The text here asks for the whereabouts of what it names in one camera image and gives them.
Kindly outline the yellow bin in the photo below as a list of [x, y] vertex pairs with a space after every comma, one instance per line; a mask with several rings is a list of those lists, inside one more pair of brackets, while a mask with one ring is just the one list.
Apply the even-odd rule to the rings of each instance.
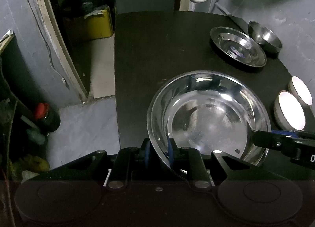
[[84, 17], [84, 28], [89, 39], [110, 38], [114, 34], [114, 25], [110, 7], [101, 6]]

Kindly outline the red capped dark jar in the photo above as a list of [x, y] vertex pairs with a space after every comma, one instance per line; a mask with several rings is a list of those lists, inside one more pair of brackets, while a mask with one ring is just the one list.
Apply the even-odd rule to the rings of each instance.
[[56, 131], [61, 122], [58, 113], [48, 103], [39, 103], [37, 105], [35, 120], [40, 128], [47, 133]]

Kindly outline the small steel bowl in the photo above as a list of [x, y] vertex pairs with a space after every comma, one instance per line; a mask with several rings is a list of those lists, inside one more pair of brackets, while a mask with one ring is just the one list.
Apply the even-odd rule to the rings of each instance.
[[262, 49], [267, 52], [277, 54], [283, 48], [283, 45], [277, 35], [256, 21], [249, 22], [248, 34], [262, 47]]

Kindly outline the white bowl red rim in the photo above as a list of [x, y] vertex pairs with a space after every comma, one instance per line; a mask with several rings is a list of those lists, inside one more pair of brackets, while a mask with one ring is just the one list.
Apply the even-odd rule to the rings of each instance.
[[302, 107], [310, 107], [312, 95], [306, 84], [297, 76], [292, 76], [288, 83], [289, 92], [299, 101]]
[[278, 125], [287, 131], [305, 128], [305, 114], [299, 101], [288, 91], [279, 92], [274, 102], [274, 116]]

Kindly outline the steel cleaver knife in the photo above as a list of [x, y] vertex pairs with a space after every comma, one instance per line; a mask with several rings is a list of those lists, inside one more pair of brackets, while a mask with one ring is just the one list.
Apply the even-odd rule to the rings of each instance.
[[233, 16], [225, 7], [221, 6], [218, 2], [215, 3], [215, 6], [218, 10], [220, 10], [223, 14], [225, 14], [227, 17], [229, 17], [233, 22], [238, 25], [245, 34], [248, 35], [248, 23], [243, 20], [242, 18]]

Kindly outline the small steel plate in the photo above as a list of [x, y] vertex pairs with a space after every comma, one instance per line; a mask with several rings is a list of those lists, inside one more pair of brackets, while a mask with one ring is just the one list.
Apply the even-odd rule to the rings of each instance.
[[214, 27], [210, 31], [210, 38], [225, 55], [245, 66], [262, 68], [267, 63], [266, 54], [259, 44], [239, 30]]

